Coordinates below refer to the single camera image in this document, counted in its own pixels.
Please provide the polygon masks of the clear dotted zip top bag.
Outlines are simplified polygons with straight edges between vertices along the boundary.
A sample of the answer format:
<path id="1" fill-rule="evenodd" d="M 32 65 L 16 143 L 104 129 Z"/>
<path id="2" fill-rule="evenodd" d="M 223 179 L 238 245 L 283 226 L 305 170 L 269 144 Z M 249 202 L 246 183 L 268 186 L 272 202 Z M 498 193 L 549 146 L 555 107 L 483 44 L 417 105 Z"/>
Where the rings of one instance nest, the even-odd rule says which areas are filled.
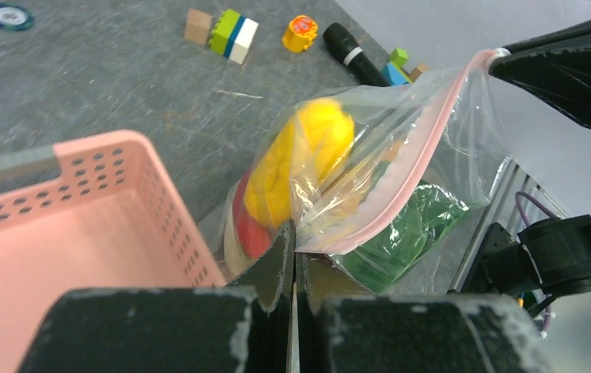
<path id="1" fill-rule="evenodd" d="M 223 272 L 238 277 L 292 223 L 296 252 L 329 258 L 373 293 L 397 284 L 495 195 L 509 155 L 488 70 L 507 55 L 484 50 L 412 84 L 289 107 L 228 193 Z"/>

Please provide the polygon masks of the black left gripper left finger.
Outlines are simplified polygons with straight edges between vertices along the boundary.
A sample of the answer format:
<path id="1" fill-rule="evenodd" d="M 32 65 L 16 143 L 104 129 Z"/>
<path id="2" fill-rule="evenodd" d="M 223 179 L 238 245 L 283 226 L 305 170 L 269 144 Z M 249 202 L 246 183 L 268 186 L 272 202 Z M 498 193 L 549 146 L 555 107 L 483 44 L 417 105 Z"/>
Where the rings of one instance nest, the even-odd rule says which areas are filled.
<path id="1" fill-rule="evenodd" d="M 81 288 L 50 308 L 21 372 L 285 372 L 295 226 L 221 288 Z"/>

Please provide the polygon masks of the white toy eggplant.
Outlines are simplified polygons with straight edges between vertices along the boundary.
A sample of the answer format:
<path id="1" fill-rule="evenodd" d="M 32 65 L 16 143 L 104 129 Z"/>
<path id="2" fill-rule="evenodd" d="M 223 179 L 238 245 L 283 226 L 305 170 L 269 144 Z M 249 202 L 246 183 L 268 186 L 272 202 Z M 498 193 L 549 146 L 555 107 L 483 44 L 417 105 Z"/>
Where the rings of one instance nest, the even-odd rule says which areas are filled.
<path id="1" fill-rule="evenodd" d="M 233 211 L 228 211 L 224 225 L 224 261 L 232 278 L 236 278 L 247 270 L 255 260 L 249 258 L 240 244 L 233 222 Z"/>

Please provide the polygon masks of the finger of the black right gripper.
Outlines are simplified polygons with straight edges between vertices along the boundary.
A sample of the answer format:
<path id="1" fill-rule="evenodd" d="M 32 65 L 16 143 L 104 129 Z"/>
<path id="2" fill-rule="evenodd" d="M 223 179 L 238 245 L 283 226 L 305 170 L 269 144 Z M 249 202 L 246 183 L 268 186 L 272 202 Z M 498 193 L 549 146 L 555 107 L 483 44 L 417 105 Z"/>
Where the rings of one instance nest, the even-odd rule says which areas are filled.
<path id="1" fill-rule="evenodd" d="M 506 45 L 488 72 L 591 130 L 591 19 Z"/>

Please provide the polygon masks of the yellow toy squash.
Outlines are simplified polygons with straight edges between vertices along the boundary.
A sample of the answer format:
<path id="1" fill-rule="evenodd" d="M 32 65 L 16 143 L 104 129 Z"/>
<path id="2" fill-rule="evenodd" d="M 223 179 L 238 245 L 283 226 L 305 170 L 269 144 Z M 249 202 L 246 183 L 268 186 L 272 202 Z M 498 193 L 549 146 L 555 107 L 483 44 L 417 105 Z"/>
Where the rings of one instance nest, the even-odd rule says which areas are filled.
<path id="1" fill-rule="evenodd" d="M 249 175 L 244 204 L 263 226 L 275 228 L 292 217 L 292 190 L 314 192 L 347 159 L 355 125 L 331 98 L 302 103 Z"/>

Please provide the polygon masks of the orange toy ginger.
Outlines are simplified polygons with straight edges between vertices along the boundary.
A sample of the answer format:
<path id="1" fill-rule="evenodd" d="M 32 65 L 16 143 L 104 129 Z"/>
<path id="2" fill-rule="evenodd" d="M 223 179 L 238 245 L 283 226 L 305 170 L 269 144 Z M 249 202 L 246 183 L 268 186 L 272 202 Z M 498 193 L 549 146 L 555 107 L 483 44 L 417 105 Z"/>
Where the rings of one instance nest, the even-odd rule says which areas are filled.
<path id="1" fill-rule="evenodd" d="M 400 147 L 407 142 L 400 139 L 381 150 L 369 151 L 361 159 L 353 157 L 352 165 L 342 171 L 325 191 L 326 207 L 318 218 L 318 225 L 327 228 L 354 215 L 382 178 L 386 168 L 395 160 Z"/>

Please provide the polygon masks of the red toy chili pepper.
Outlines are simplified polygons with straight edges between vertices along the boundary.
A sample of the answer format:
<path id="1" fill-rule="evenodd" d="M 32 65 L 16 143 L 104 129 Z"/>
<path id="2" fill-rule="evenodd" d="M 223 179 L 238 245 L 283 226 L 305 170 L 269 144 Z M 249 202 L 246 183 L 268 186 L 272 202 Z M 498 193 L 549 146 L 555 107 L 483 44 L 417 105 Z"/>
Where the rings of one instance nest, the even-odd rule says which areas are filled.
<path id="1" fill-rule="evenodd" d="M 251 175 L 248 169 L 238 183 L 232 201 L 233 224 L 243 252 L 249 259 L 258 259 L 270 247 L 273 233 L 260 225 L 244 205 L 244 195 Z"/>

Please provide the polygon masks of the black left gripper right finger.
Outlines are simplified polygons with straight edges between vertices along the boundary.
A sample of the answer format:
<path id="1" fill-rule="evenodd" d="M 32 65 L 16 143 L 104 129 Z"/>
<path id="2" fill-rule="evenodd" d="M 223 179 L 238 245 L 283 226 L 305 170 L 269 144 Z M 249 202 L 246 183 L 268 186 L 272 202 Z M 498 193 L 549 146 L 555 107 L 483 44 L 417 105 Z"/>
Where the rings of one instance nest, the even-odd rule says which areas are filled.
<path id="1" fill-rule="evenodd" d="M 549 372 L 528 314 L 500 295 L 376 296 L 295 259 L 303 372 Z"/>

